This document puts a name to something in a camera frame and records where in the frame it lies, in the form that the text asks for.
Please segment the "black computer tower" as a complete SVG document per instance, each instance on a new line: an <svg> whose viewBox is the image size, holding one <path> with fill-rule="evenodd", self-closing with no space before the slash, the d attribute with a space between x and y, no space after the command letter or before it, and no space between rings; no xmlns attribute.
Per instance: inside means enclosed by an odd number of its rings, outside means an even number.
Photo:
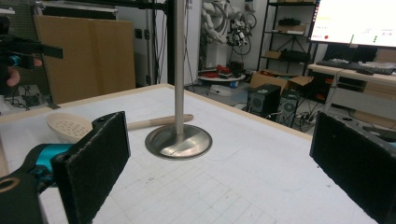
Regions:
<svg viewBox="0 0 396 224"><path fill-rule="evenodd" d="M280 91L281 88L273 84L263 84L250 89L247 94L247 112L275 121L280 103Z"/></svg>

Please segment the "beige slotted spoon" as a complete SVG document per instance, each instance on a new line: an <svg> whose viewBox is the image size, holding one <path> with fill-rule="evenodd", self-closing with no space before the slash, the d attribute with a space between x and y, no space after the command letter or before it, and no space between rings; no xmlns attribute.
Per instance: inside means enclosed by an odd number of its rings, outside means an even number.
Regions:
<svg viewBox="0 0 396 224"><path fill-rule="evenodd" d="M60 138L72 143L78 142L92 130L92 123L82 117L69 113L52 113L46 117L48 126ZM127 124L129 131L144 129L148 127L173 125L174 116L148 119Z"/></svg>

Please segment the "grey computer tower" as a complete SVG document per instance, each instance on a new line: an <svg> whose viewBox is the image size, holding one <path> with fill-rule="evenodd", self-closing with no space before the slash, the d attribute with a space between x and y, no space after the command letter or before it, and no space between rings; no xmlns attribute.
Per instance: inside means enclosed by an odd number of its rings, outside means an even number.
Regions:
<svg viewBox="0 0 396 224"><path fill-rule="evenodd" d="M283 90L280 97L278 108L279 115L277 118L280 124L287 127L292 126L299 100L300 97L297 91Z"/></svg>

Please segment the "black keyboard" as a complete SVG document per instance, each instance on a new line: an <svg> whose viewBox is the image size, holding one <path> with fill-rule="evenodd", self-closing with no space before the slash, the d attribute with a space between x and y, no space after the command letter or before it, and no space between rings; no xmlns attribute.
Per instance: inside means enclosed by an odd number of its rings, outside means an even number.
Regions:
<svg viewBox="0 0 396 224"><path fill-rule="evenodd" d="M334 68L360 71L360 72L363 72L363 74L367 74L367 75L381 74L381 75L390 76L390 75L396 74L396 68L384 68L384 67L378 67L378 66L374 66L374 65L368 65L366 63L348 62L345 60L318 61L318 62L316 62L316 65L330 66L330 67L334 67Z"/></svg>

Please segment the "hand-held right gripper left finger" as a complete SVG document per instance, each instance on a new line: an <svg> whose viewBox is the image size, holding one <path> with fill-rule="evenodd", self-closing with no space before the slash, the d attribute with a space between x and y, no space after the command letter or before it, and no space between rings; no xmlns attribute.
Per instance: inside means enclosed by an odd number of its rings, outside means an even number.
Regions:
<svg viewBox="0 0 396 224"><path fill-rule="evenodd" d="M90 224L130 157L124 112L91 121L92 130L50 159L69 224Z"/></svg>

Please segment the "computer monitor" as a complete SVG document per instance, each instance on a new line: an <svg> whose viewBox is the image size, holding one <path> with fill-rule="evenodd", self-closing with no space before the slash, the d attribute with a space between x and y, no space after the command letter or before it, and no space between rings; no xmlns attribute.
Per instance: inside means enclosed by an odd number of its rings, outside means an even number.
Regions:
<svg viewBox="0 0 396 224"><path fill-rule="evenodd" d="M317 0L308 40L396 49L396 0Z"/></svg>

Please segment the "brown cardboard sheet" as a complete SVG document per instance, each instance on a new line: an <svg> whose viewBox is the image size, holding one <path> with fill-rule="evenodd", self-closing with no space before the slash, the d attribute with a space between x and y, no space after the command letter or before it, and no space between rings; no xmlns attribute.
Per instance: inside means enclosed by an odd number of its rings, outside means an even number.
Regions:
<svg viewBox="0 0 396 224"><path fill-rule="evenodd" d="M135 87L129 21L35 16L39 40L63 50L44 58L53 102L62 104Z"/></svg>

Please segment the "black metal shelf rack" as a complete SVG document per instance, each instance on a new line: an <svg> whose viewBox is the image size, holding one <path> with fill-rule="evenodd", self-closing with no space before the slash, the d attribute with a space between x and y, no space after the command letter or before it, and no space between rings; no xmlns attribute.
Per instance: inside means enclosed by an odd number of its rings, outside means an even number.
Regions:
<svg viewBox="0 0 396 224"><path fill-rule="evenodd" d="M317 0L266 0L257 70L304 76L318 45L308 41Z"/></svg>

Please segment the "metal stand with round base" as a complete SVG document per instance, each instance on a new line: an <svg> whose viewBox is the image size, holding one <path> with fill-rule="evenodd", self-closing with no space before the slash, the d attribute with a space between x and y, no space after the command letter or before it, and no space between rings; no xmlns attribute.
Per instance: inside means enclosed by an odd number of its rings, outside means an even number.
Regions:
<svg viewBox="0 0 396 224"><path fill-rule="evenodd" d="M174 59L168 59L175 71L175 123L152 131L146 138L146 148L153 155L168 160L190 160L204 155L212 146L211 135L204 129L186 124L184 119L184 21L186 0L171 3L173 28L169 37L168 50Z"/></svg>

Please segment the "open cardboard box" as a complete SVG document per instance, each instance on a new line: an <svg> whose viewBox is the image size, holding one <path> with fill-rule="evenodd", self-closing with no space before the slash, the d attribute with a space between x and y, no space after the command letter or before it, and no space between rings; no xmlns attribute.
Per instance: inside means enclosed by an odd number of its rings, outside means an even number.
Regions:
<svg viewBox="0 0 396 224"><path fill-rule="evenodd" d="M263 84L277 85L281 90L299 91L312 82L312 77L279 74L269 70L254 73L250 79L250 87L258 88Z"/></svg>

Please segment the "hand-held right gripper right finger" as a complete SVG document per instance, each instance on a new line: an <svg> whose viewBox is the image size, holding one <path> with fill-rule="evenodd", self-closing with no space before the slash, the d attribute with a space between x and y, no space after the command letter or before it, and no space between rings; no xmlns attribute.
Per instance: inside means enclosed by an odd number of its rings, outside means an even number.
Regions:
<svg viewBox="0 0 396 224"><path fill-rule="evenodd" d="M396 147L320 112L310 156L369 217L396 224Z"/></svg>

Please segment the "round white platform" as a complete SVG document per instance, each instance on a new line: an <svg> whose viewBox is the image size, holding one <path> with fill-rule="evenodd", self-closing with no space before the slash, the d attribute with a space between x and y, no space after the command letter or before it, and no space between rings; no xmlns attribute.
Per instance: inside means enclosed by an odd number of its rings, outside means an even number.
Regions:
<svg viewBox="0 0 396 224"><path fill-rule="evenodd" d="M231 69L228 66L217 65L198 71L198 78L207 81L234 82L244 79L246 76L239 70Z"/></svg>

